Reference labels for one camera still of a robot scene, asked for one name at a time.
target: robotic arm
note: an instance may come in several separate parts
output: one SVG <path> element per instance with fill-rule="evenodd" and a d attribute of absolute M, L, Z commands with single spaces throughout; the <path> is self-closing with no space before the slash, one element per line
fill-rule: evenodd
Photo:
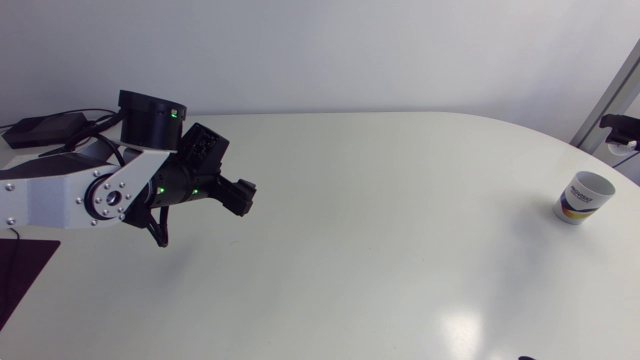
<path fill-rule="evenodd" d="M 186 107 L 175 102 L 121 90 L 118 105 L 111 120 L 71 136 L 53 154 L 0 170 L 0 228 L 125 222 L 148 229 L 165 247 L 171 205 L 212 198 L 236 215 L 249 212 L 255 185 L 221 175 L 227 139 L 200 124 L 181 137 Z M 98 134 L 119 121 L 119 142 Z M 100 141 L 74 151 L 89 136 Z M 108 162 L 114 153 L 118 165 Z M 159 222 L 154 208 L 161 209 Z"/>

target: black cable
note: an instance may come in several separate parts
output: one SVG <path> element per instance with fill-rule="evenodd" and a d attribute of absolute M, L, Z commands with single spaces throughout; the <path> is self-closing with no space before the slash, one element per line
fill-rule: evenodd
<path fill-rule="evenodd" d="M 637 152 L 637 153 L 635 153 L 635 154 L 633 154 L 633 155 L 631 155 L 631 156 L 629 156 L 628 158 L 626 158 L 626 159 L 622 160 L 621 162 L 619 162 L 619 163 L 617 163 L 617 164 L 613 165 L 613 166 L 612 166 L 612 168 L 616 168 L 616 167 L 618 167 L 618 166 L 620 166 L 620 165 L 622 165 L 622 164 L 626 163 L 628 160 L 631 160 L 631 158 L 633 158 L 634 156 L 636 156 L 636 155 L 638 155 L 638 154 L 640 154 L 640 151 L 639 151 L 639 152 Z"/>
<path fill-rule="evenodd" d="M 109 114 L 109 115 L 105 115 L 103 117 L 99 117 L 98 120 L 93 121 L 93 124 L 95 125 L 95 124 L 99 123 L 100 121 L 107 120 L 110 117 L 113 117 L 113 114 Z"/>
<path fill-rule="evenodd" d="M 81 142 L 82 140 L 89 138 L 91 136 L 95 136 L 111 127 L 113 127 L 114 125 L 118 124 L 120 121 L 122 121 L 122 119 L 124 119 L 127 116 L 127 112 L 124 110 L 120 110 L 117 114 L 115 115 L 110 115 L 110 119 L 107 121 L 103 121 L 100 124 L 95 124 L 91 127 L 87 127 L 86 129 L 80 130 L 80 132 L 72 135 L 67 142 L 64 144 L 64 146 L 62 147 L 58 147 L 57 149 L 51 150 L 51 151 L 47 151 L 43 154 L 38 155 L 39 158 L 43 157 L 43 156 L 49 156 L 49 155 L 55 155 L 55 154 L 61 154 L 63 152 L 71 152 L 74 151 L 76 149 L 76 145 Z"/>
<path fill-rule="evenodd" d="M 104 112 L 107 112 L 107 113 L 111 113 L 111 114 L 113 114 L 113 115 L 115 115 L 115 114 L 116 114 L 116 112 L 115 112 L 115 111 L 113 111 L 113 110 L 109 110 L 109 109 L 87 108 L 87 109 L 67 110 L 67 111 L 63 111 L 63 112 L 59 112 L 59 113 L 54 113 L 54 114 L 50 114 L 50 115 L 45 115 L 44 117 L 59 116 L 59 115 L 70 114 L 70 113 L 81 113 L 81 112 L 83 112 L 83 111 L 104 111 Z M 3 125 L 3 126 L 0 126 L 0 129 L 4 129 L 4 128 L 6 128 L 6 127 L 12 127 L 12 126 L 14 126 L 14 125 L 16 125 L 16 124 L 17 124 L 17 122 L 16 122 L 16 123 L 14 123 L 14 124 L 10 124 L 10 125 Z"/>
<path fill-rule="evenodd" d="M 12 227 L 9 230 L 13 231 L 16 236 L 15 247 L 13 248 L 13 255 L 11 256 L 11 261 L 9 262 L 9 271 L 6 275 L 6 286 L 4 289 L 4 302 L 2 304 L 2 310 L 0 310 L 0 318 L 4 317 L 4 310 L 6 309 L 6 303 L 9 301 L 9 282 L 11 281 L 11 276 L 13 272 L 13 264 L 15 263 L 15 258 L 18 256 L 18 245 L 20 245 L 20 233 Z"/>
<path fill-rule="evenodd" d="M 16 229 L 10 227 L 9 230 L 11 230 L 11 231 L 13 231 L 15 233 L 16 240 L 20 240 L 20 233 L 18 233 L 18 231 Z"/>
<path fill-rule="evenodd" d="M 118 159 L 118 163 L 120 164 L 121 167 L 126 165 L 126 163 L 124 162 L 124 158 L 122 157 L 122 154 L 120 154 L 120 151 L 118 151 L 118 148 L 115 145 L 113 145 L 113 142 L 111 142 L 111 140 L 107 139 L 106 137 L 100 134 L 96 134 L 93 137 L 105 143 L 111 149 L 111 151 L 113 151 L 113 154 L 116 156 L 116 159 Z"/>
<path fill-rule="evenodd" d="M 89 140 L 91 140 L 91 138 L 87 138 L 85 141 L 83 141 L 83 142 L 81 142 L 81 143 L 77 144 L 77 145 L 76 145 L 76 147 L 78 147 L 78 146 L 82 146 L 82 145 L 84 145 L 84 144 L 88 143 L 88 142 L 89 142 Z"/>

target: white table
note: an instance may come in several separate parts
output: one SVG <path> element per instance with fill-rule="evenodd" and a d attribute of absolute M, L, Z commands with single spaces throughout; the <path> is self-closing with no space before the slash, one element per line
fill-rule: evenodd
<path fill-rule="evenodd" d="M 175 206 L 167 249 L 123 224 L 22 228 L 62 245 L 0 359 L 640 354 L 640 190 L 591 156 L 452 113 L 194 121 L 231 141 L 223 175 L 257 184 L 251 212 Z M 617 194 L 575 226 L 551 206 L 578 170 Z"/>

